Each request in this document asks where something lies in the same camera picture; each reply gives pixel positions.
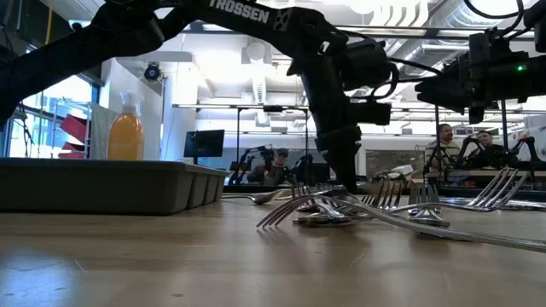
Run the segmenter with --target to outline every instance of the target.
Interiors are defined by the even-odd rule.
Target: orange juice bottle
[[[130,91],[121,92],[123,108],[108,137],[108,159],[144,159],[144,127],[138,118],[138,102]]]

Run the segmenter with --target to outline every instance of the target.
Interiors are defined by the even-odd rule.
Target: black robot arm
[[[531,161],[533,162],[540,162],[540,158],[538,158],[537,150],[535,149],[535,137],[534,136],[528,136],[528,137],[522,137],[518,140],[518,142],[510,149],[510,154],[513,156],[517,156],[520,153],[520,149],[523,146],[523,144],[526,144],[529,148],[529,154],[531,155]]]
[[[154,11],[174,9],[159,20]],[[371,38],[347,45],[348,37],[312,9],[272,9],[242,0],[109,0],[91,24],[0,67],[0,124],[17,103],[75,73],[115,56],[158,49],[194,20],[261,38],[293,58],[317,126],[317,147],[338,178],[356,190],[354,154],[361,131],[345,90],[384,84],[396,67]],[[374,104],[376,124],[388,124],[390,106]]]

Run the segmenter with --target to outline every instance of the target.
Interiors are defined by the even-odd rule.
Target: wooden table
[[[453,170],[453,171],[447,171],[447,176],[448,177],[494,177],[497,175],[497,173],[498,173],[497,170],[473,170],[473,171]],[[516,176],[521,177],[526,173],[527,171],[519,171]],[[426,174],[425,177],[438,178],[440,177],[440,173],[430,172]],[[535,177],[546,177],[546,171],[535,171]]]
[[[0,215],[0,306],[544,306],[546,254],[423,240],[373,221],[256,230],[272,206],[172,217]],[[546,214],[445,211],[452,227],[546,237]]]

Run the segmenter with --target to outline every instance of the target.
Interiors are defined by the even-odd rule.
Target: computer monitor
[[[200,157],[222,157],[224,134],[225,130],[188,132],[184,146],[184,157],[194,158],[195,164],[197,164],[197,158]]]

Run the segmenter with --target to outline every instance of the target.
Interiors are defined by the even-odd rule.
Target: ceiling light
[[[180,107],[180,108],[197,108],[195,105],[192,104],[173,104],[174,107]],[[259,109],[263,110],[264,106],[260,105],[228,105],[228,104],[208,104],[208,103],[201,103],[198,108],[240,108],[240,109]],[[309,107],[307,106],[282,106],[283,110],[309,110]]]
[[[436,44],[424,43],[424,44],[421,45],[421,48],[423,48],[425,50],[461,50],[461,51],[468,51],[468,46],[465,46],[465,45],[450,45],[450,44],[436,45]]]
[[[279,3],[280,1],[270,0],[269,7],[276,9],[292,8],[296,6],[296,0],[288,0],[286,4]]]
[[[204,24],[203,30],[205,31],[231,31],[230,29],[224,28],[222,26],[217,26],[213,24]]]

